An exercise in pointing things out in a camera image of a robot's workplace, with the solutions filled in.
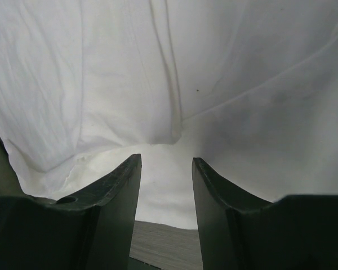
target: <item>white fabric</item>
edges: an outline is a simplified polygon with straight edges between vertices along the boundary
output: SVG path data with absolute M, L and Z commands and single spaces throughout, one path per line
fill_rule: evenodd
M 54 199 L 142 153 L 136 218 L 175 227 L 195 156 L 268 200 L 338 194 L 338 0 L 0 1 L 0 136 Z

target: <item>white cloth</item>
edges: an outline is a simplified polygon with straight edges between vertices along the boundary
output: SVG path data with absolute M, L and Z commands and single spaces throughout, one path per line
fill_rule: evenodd
M 267 200 L 338 194 L 338 0 L 0 1 L 0 136 L 55 199 L 142 153 L 136 218 L 175 227 L 195 156 Z

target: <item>screw hole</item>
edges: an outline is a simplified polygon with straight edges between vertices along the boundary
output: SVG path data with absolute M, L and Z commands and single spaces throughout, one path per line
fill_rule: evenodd
M 59 201 L 57 201 L 56 204 L 68 204 L 68 203 L 73 203 L 77 200 L 78 198 L 75 198 L 75 197 L 63 197 Z

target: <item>black object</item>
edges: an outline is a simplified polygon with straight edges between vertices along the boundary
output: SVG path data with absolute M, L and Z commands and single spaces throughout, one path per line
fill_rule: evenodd
M 140 174 L 132 155 L 54 204 L 0 196 L 0 270 L 127 269 Z
M 338 196 L 270 203 L 193 160 L 204 270 L 338 269 Z

